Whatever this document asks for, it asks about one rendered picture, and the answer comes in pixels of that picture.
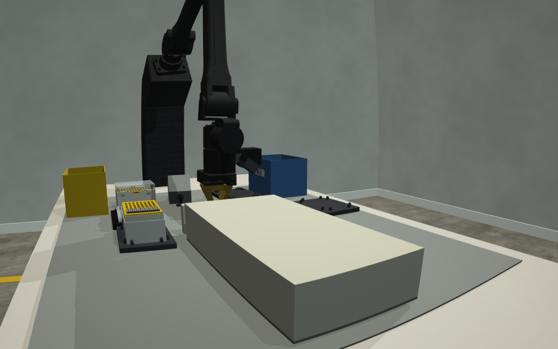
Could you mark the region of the yellow bin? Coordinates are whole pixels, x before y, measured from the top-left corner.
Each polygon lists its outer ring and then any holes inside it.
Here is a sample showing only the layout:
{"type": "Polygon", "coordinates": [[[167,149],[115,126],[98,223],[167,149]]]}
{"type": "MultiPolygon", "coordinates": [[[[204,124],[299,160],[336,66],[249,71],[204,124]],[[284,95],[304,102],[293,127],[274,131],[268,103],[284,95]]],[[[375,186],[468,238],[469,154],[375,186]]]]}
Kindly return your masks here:
{"type": "Polygon", "coordinates": [[[109,215],[105,166],[68,168],[62,176],[67,218],[109,215]]]}

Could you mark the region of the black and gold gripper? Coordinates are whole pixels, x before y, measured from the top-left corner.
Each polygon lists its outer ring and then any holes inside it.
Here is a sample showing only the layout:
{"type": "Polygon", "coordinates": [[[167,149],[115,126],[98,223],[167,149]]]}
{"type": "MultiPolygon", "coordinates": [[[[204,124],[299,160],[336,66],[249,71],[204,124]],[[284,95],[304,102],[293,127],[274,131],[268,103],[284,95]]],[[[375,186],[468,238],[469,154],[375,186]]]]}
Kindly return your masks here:
{"type": "Polygon", "coordinates": [[[220,190],[219,200],[227,199],[233,186],[237,185],[236,173],[220,174],[220,152],[203,149],[203,170],[197,170],[197,181],[207,201],[214,201],[211,192],[220,190]]]}

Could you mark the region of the large cream rectangular box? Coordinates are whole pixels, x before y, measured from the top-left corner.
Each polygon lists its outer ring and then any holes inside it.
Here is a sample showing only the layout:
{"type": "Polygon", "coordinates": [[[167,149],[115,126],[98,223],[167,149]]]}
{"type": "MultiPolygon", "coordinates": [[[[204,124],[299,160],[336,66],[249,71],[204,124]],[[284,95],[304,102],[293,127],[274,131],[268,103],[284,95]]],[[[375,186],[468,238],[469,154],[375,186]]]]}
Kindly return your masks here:
{"type": "Polygon", "coordinates": [[[180,204],[190,244],[293,344],[417,299],[424,248],[283,197],[180,204]]]}

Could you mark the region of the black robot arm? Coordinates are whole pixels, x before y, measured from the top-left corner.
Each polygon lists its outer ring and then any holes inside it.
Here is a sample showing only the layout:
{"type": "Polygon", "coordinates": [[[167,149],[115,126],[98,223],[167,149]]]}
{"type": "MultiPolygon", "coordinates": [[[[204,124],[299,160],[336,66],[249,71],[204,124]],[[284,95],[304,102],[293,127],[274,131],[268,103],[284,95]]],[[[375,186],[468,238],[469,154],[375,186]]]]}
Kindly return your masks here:
{"type": "Polygon", "coordinates": [[[182,57],[192,53],[196,33],[191,29],[202,3],[203,77],[199,121],[214,121],[203,127],[203,147],[221,151],[220,174],[235,173],[235,165],[255,174],[262,163],[262,149],[241,148],[244,135],[239,120],[234,119],[239,102],[227,64],[224,0],[186,0],[175,26],[164,34],[161,58],[154,58],[153,66],[158,76],[186,73],[182,57]]]}

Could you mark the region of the blue open-top bin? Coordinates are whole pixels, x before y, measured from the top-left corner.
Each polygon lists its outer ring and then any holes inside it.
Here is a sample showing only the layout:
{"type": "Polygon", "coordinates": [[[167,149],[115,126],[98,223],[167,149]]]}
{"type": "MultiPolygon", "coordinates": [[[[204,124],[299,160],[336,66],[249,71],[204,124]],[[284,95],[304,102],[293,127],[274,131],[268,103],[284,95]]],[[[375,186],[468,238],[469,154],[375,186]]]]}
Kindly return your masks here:
{"type": "Polygon", "coordinates": [[[284,154],[262,155],[257,172],[248,172],[249,190],[262,196],[307,196],[307,159],[284,154]]]}

